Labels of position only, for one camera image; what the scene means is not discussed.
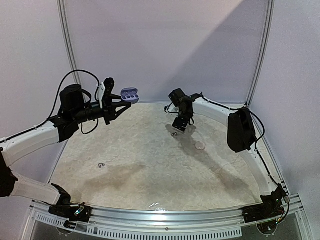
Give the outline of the blue-grey earbud charging case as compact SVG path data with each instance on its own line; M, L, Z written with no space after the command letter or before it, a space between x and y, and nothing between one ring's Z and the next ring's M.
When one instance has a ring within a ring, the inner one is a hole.
M125 102L136 104L139 102L138 89L135 87L123 88L120 92L121 99Z

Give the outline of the pink white earbud charging case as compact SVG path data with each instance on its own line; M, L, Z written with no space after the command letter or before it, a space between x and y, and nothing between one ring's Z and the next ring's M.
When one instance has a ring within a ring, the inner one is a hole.
M204 142L201 142L201 141L197 141L194 146L199 151L203 151L203 150L206 149L206 144Z

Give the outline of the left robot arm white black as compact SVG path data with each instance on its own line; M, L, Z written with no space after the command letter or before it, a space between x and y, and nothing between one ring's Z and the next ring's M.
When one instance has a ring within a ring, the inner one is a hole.
M113 79L108 78L98 85L97 101L85 101L91 94L79 84L67 86L59 95L58 114L49 117L41 126L35 126L15 137L0 141L0 196L24 197L44 202L50 206L49 213L80 221L91 214L84 203L71 202L71 196L57 184L44 184L34 179L13 173L11 166L23 157L49 145L70 139L82 123L103 118L106 125L116 120L132 103L112 94Z

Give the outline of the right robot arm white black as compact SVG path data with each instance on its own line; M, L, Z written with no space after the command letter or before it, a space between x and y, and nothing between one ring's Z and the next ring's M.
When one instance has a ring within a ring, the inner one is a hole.
M261 205L249 207L262 218L284 214L283 201L288 195L281 183L272 176L258 148L260 137L256 136L253 118L256 115L248 107L232 108L206 98L202 93L186 95L180 88L169 94L171 104L166 111L175 114L172 126L184 132L194 124L194 116L201 115L217 121L227 128L228 147L241 155L254 176L260 191Z

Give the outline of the aluminium corner post right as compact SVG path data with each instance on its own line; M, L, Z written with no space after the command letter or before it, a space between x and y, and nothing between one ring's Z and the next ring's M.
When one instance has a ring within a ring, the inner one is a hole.
M254 95L256 92L257 85L258 85L258 80L259 80L259 77L261 74L261 70L262 70L263 63L264 63L264 58L266 55L268 40L269 40L271 26L272 26L274 7L275 7L275 1L268 0L267 6L266 6L266 11L265 11L260 47L259 47L259 52L258 52L258 59L257 59L257 63L255 66L253 79L252 79L252 82L251 82L251 85L249 88L249 92L246 97L246 102L245 102L246 105L249 107L253 103Z

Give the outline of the aluminium front rail base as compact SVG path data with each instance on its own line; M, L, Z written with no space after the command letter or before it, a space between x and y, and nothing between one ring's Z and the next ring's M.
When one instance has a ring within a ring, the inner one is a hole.
M29 208L23 240L311 240L298 196L276 229L261 233L259 222L245 222L240 207L203 211L128 210L94 207L88 223L65 227L43 203Z

